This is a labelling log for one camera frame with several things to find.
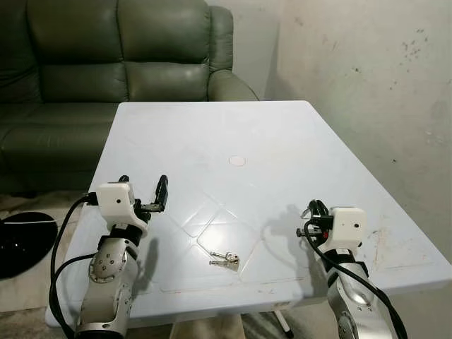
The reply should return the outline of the white plastic table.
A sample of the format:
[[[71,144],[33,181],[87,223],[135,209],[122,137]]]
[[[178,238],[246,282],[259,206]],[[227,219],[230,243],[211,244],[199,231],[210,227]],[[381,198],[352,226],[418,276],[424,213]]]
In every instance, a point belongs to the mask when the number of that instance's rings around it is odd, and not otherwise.
[[[228,158],[246,159],[233,167]],[[296,236],[313,199],[362,208],[355,258],[389,295],[451,280],[440,251],[307,101],[124,102],[90,190],[128,175],[152,199],[167,175],[165,211],[140,242],[129,328],[319,303],[325,274]],[[240,257],[238,271],[209,252]]]

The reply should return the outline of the white metal table leg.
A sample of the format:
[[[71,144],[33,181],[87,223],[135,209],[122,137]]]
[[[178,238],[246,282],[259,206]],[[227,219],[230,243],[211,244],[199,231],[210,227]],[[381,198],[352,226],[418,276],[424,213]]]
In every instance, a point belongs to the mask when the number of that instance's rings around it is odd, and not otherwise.
[[[278,320],[278,323],[280,323],[280,327],[282,328],[285,337],[287,337],[287,339],[293,339],[295,336],[294,332],[290,328],[290,325],[288,325],[287,320],[285,320],[281,310],[275,309],[273,310],[273,313],[275,314],[275,318]]]

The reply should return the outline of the green leather sofa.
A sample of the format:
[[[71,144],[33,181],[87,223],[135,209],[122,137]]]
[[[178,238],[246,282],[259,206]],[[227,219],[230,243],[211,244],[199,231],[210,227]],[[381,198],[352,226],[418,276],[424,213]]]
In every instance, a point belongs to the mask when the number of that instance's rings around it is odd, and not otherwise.
[[[255,101],[206,0],[0,0],[0,194],[88,188],[123,102]]]

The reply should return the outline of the black round floor object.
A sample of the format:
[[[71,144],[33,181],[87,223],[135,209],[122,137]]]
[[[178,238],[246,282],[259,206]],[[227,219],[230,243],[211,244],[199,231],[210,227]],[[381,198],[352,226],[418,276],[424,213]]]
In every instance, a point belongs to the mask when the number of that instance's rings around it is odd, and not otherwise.
[[[49,214],[25,212],[0,218],[0,280],[35,267],[54,248],[57,222]]]

